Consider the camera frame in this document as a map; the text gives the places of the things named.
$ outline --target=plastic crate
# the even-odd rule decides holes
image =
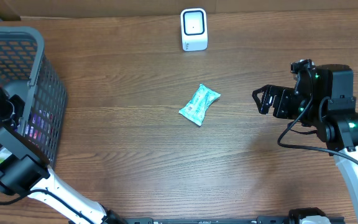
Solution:
[[[67,93],[44,55],[44,39],[31,27],[0,27],[0,86],[25,101],[17,132],[50,160],[56,154]]]

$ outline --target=wood grain tabletop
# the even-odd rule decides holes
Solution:
[[[354,70],[358,111],[358,9],[211,14],[202,52],[182,51],[179,16],[0,26],[43,35],[68,91],[55,172],[91,200],[123,217],[255,218],[319,207],[357,223],[333,158],[277,146],[289,120],[259,114],[251,93],[294,87],[290,63],[299,59],[341,63]],[[178,111],[200,83],[222,96],[199,128]],[[284,141],[324,147],[316,136]],[[0,223],[67,220],[27,198],[0,207]]]

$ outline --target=robotic hand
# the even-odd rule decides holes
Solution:
[[[294,88],[267,85],[253,92],[261,114],[271,106],[276,118],[293,119],[278,138],[283,147],[328,152],[334,155],[349,189],[358,219],[358,113],[353,97],[353,72],[347,65],[314,66],[311,60],[291,64],[295,74]],[[20,117],[20,100],[8,99],[0,90],[0,148],[12,155],[0,164],[0,192],[20,197],[0,205],[12,204],[24,197],[46,203],[69,218],[73,223],[114,224],[187,224],[194,221],[151,218],[122,219],[98,202],[93,202],[64,183],[49,166],[49,160],[31,142],[13,131],[12,126]],[[327,144],[327,149],[281,143],[291,128],[300,122],[314,126],[316,131],[297,132],[317,134]],[[220,223],[344,223],[343,218],[328,219],[317,208],[291,210],[288,217],[258,217],[256,220],[220,220]]]

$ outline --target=snack package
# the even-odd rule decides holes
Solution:
[[[218,99],[220,96],[221,95],[219,93],[216,93],[203,84],[200,84],[200,87],[193,95],[193,98],[179,111],[179,113],[190,121],[196,123],[198,126],[201,126],[206,110],[213,103],[213,101]]]

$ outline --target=light blue sachet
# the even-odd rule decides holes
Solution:
[[[200,84],[200,87],[193,95],[193,98],[179,111],[179,113],[190,121],[196,123],[198,126],[201,126],[206,110],[213,103],[213,101],[218,99],[220,96],[221,95],[219,93],[216,93],[203,84]]]

